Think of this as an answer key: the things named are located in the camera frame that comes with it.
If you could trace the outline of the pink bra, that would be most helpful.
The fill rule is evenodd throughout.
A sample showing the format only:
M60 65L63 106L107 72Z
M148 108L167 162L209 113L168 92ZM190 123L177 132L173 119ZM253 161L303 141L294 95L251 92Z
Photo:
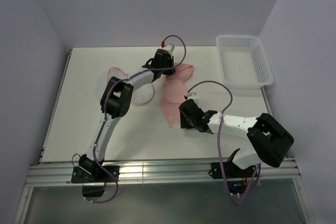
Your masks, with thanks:
M185 82L191 77L194 66L182 63L175 73L164 77L160 108L169 127L180 124L179 106L185 101L188 91Z

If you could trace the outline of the white mesh laundry bag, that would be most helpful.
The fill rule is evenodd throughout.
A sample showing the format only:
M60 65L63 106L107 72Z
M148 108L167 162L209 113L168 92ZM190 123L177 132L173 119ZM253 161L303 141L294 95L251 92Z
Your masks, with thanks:
M131 104L134 106L144 106L150 103L155 96L155 88L152 83L145 84L136 89L134 84L129 84L127 82L129 74L124 72L122 69L117 67L112 67L106 70L96 81L94 86L94 95L98 102L101 103L101 99L105 98L105 95L109 92L111 86L114 85L116 81L123 80L119 82L114 88L110 97L115 96L117 99L119 97L129 98Z

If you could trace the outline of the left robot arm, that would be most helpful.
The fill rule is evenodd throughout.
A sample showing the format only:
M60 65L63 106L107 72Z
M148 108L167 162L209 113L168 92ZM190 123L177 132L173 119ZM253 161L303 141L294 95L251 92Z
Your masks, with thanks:
M108 143L116 125L130 108L133 92L151 84L161 75L168 76L174 73L173 51L172 44L162 46L139 72L124 79L117 77L109 79L100 100L103 114L101 128L88 150L80 156L78 166L73 168L73 179L84 177L90 182L97 182L103 177L106 171L103 170L102 164Z

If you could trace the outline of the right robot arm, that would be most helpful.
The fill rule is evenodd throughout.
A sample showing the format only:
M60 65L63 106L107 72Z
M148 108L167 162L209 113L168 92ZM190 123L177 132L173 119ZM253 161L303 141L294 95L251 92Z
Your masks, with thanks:
M265 163L278 168L295 140L292 135L270 114L258 117L241 117L218 111L204 112L192 99L179 106L182 129L195 129L201 133L225 133L248 140L251 147L233 151L223 168L227 177L238 177L245 170Z

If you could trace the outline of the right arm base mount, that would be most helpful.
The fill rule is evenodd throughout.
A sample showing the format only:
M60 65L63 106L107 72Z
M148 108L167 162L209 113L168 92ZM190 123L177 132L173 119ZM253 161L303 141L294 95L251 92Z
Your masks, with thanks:
M259 178L260 168L257 166L249 166L247 169L240 169L232 162L223 163L226 179L236 179L235 181L227 181L229 192L238 195L243 194L249 184L249 179ZM212 162L208 175L212 179L222 179L222 172L219 162Z

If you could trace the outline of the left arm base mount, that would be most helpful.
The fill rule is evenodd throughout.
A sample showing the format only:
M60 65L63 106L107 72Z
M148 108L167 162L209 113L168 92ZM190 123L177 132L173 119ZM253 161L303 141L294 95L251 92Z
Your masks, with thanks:
M71 183L82 184L82 195L84 197L99 198L103 195L107 183L114 183L114 179L101 168L98 168L93 175L89 175L79 166L76 166L72 171Z

